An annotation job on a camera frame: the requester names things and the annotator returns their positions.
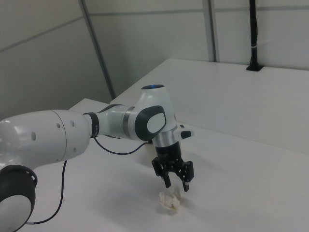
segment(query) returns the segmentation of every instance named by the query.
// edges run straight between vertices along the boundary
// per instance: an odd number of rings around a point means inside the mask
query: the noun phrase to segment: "white wall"
[[[0,1],[0,119],[111,100],[78,0]]]
[[[269,67],[309,70],[309,1],[257,0],[258,61]],[[248,0],[214,0],[218,61],[249,64]]]
[[[86,0],[117,95],[168,58],[209,60],[202,0]]]

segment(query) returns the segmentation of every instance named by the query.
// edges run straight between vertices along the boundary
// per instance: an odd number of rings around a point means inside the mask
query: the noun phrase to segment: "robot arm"
[[[0,231],[17,231],[29,219],[35,203],[39,166],[72,159],[98,135],[149,141],[158,157],[157,176],[170,186],[169,172],[183,181],[194,177],[192,162],[181,158],[179,141],[192,133],[177,128],[171,100],[163,85],[141,89],[135,106],[110,105],[97,113],[40,111],[0,122]]]

